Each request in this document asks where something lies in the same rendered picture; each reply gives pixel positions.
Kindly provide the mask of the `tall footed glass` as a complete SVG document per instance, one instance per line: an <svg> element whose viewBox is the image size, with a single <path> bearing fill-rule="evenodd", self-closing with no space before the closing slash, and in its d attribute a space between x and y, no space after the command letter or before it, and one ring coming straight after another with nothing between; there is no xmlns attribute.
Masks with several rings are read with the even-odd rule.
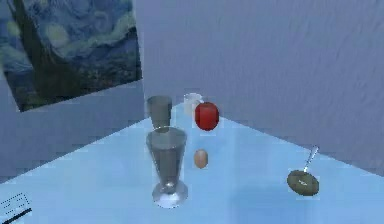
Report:
<svg viewBox="0 0 384 224"><path fill-rule="evenodd" d="M176 127L157 128L146 137L159 179L152 197L161 208L176 208L188 197L188 187L180 179L186 143L187 134Z"/></svg>

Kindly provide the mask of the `silver spoon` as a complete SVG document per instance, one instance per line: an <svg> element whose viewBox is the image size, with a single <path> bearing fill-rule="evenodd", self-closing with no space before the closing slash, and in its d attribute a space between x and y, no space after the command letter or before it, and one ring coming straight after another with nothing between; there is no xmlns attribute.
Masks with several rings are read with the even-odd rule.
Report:
<svg viewBox="0 0 384 224"><path fill-rule="evenodd" d="M313 146L311 148L310 154L309 154L309 156L306 160L305 166L303 168L304 172L308 172L309 166L310 166L311 162L313 161L314 157L317 155L318 150L319 150L318 146Z"/></svg>

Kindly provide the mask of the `red apple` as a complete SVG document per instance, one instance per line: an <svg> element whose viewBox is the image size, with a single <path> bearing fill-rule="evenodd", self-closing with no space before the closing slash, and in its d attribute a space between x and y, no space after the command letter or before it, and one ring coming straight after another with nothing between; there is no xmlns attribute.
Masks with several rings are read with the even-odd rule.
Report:
<svg viewBox="0 0 384 224"><path fill-rule="evenodd" d="M212 131L219 123L219 110L214 103L200 103L195 109L195 123L204 131Z"/></svg>

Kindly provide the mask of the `grey glass cup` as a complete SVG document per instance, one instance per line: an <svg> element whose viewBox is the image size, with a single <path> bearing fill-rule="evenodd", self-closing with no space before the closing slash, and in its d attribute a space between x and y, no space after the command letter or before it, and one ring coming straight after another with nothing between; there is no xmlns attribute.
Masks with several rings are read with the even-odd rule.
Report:
<svg viewBox="0 0 384 224"><path fill-rule="evenodd" d="M147 99L147 111L154 129L170 126L171 110L172 99L169 96L156 95Z"/></svg>

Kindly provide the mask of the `brown egg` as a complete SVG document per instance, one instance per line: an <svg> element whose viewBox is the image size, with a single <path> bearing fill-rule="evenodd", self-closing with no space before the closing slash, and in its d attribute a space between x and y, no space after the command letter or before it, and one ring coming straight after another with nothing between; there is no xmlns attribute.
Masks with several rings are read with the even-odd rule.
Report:
<svg viewBox="0 0 384 224"><path fill-rule="evenodd" d="M197 150L194 154L194 164L199 169L205 168L208 164L208 153L203 149Z"/></svg>

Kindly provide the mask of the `blue swirling night painting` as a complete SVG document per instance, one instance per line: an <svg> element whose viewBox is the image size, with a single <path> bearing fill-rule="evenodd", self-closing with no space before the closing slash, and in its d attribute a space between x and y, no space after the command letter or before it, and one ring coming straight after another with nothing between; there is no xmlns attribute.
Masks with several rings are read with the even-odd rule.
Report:
<svg viewBox="0 0 384 224"><path fill-rule="evenodd" d="M133 0L0 0L0 73L21 112L141 80Z"/></svg>

